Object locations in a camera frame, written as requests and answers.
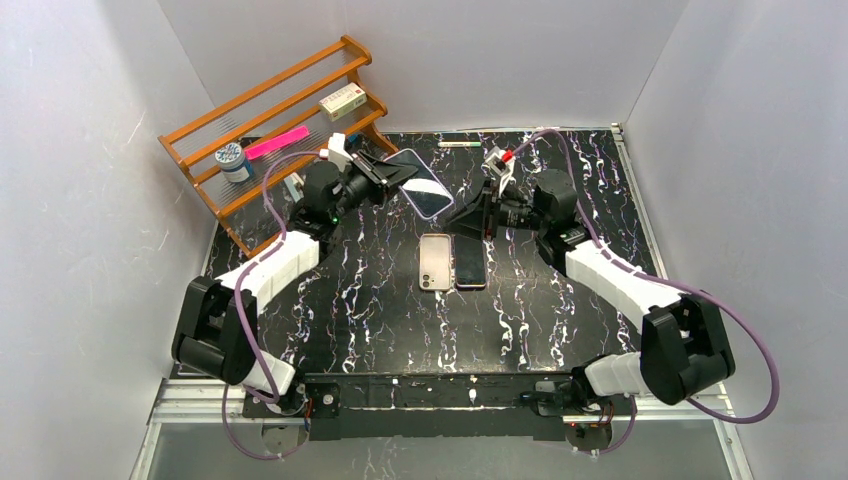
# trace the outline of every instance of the gray floor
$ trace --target gray floor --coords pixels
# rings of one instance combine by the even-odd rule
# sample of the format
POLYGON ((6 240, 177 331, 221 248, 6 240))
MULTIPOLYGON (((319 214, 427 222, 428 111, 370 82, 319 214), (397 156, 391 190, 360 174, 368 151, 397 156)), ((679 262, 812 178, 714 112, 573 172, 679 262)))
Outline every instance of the gray floor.
MULTIPOLYGON (((265 452, 258 425, 234 428, 245 446, 265 452)), ((294 433, 279 437, 281 447, 294 433)), ((234 449, 221 425, 165 424, 150 478, 730 478, 712 421, 639 421, 624 448, 597 461, 566 445, 506 437, 348 439, 307 443, 285 462, 263 462, 234 449)))

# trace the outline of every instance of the small box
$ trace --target small box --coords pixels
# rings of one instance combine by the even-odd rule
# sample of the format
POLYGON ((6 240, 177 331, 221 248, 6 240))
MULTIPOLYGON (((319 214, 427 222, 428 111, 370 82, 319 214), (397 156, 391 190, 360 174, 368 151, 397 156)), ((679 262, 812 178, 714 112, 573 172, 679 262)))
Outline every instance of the small box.
POLYGON ((355 83, 349 83, 318 102, 330 121, 335 122, 365 103, 365 90, 355 83))

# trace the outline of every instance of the black smartphone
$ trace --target black smartphone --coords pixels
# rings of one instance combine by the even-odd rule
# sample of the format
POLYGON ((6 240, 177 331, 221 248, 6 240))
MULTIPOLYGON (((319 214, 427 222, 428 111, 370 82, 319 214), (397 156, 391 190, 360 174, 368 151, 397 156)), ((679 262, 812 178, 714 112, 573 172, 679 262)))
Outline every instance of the black smartphone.
POLYGON ((481 289, 486 287, 486 254, 483 241, 454 235, 453 258, 456 288, 481 289))

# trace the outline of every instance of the gold smartphone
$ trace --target gold smartphone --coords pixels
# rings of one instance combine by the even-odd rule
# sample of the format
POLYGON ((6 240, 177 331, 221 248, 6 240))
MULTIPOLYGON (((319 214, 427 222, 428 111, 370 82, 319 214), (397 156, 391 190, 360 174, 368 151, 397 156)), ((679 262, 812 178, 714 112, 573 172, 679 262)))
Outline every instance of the gold smartphone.
POLYGON ((453 285, 451 237, 425 233, 418 243, 418 285, 421 290, 446 292, 453 285))

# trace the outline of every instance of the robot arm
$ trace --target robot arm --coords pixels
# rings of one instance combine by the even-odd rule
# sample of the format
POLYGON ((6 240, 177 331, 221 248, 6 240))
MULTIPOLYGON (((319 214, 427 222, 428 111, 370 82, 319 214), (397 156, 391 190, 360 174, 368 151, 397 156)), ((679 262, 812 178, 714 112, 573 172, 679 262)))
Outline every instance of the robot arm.
POLYGON ((524 198, 511 185, 511 157, 509 151, 489 151, 484 166, 495 178, 448 220, 446 230, 487 240, 496 237, 498 226, 535 231, 546 263, 596 292, 642 335, 641 352, 593 359, 573 369, 571 382, 554 394, 526 392, 523 400, 547 403, 551 410, 551 404, 586 407, 610 395, 653 394, 674 405, 734 373, 716 305, 641 278, 639 268, 589 239, 567 173, 540 172, 532 199, 524 198))
MULTIPOLYGON (((417 173, 409 165, 380 162, 365 153, 344 151, 344 137, 334 136, 327 161, 305 169, 303 199, 294 207, 288 225, 292 231, 272 243, 259 259, 217 279, 197 277, 186 291, 171 355, 230 385, 244 385, 271 392, 271 383, 253 353, 245 328, 239 321, 235 301, 236 283, 250 269, 241 285, 248 329, 256 336, 258 313, 274 296, 303 273, 315 268, 339 243, 339 219, 366 199, 382 204, 399 186, 417 173)), ((295 368, 267 352, 260 352, 268 366, 281 402, 296 377, 295 368)))

